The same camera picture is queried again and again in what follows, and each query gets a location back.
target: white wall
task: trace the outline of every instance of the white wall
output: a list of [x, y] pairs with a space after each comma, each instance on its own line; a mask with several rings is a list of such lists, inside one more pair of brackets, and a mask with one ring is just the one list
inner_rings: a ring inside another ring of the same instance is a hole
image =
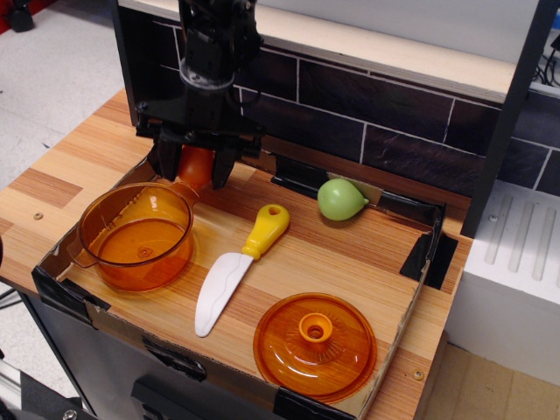
[[258, 0], [258, 3], [516, 63], [538, 0]]

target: orange toy pot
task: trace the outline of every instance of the orange toy pot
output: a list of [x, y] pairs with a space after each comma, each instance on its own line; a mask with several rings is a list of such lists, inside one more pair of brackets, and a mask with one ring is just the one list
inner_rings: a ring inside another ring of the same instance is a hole
[[193, 252], [198, 194], [188, 185], [138, 183], [103, 194], [86, 209], [68, 247], [83, 268], [123, 291], [150, 291], [175, 280]]

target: pot handle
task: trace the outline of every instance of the pot handle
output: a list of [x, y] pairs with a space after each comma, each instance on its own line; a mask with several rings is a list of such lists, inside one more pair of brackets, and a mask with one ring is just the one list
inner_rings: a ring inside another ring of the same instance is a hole
[[76, 238], [66, 247], [66, 251], [68, 251], [68, 254], [72, 257], [74, 262], [83, 269], [96, 265], [99, 262], [81, 245], [78, 233], [76, 233]]
[[184, 182], [173, 182], [168, 185], [175, 193], [183, 197], [189, 206], [193, 207], [198, 201], [200, 196], [188, 184]]

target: gray floor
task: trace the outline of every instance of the gray floor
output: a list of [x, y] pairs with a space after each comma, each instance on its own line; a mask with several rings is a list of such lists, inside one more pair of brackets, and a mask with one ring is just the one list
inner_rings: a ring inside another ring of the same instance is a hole
[[[0, 35], [0, 189], [124, 86], [105, 0], [59, 0], [33, 20], [31, 31]], [[15, 368], [76, 395], [22, 304], [0, 310], [0, 349]]]

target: yellow knife handle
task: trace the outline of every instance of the yellow knife handle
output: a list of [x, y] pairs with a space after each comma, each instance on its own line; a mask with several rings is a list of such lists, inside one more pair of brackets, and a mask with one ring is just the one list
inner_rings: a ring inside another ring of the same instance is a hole
[[290, 214], [279, 204], [267, 204], [256, 215], [253, 230], [241, 250], [255, 260], [264, 254], [270, 245], [284, 233], [290, 224]]

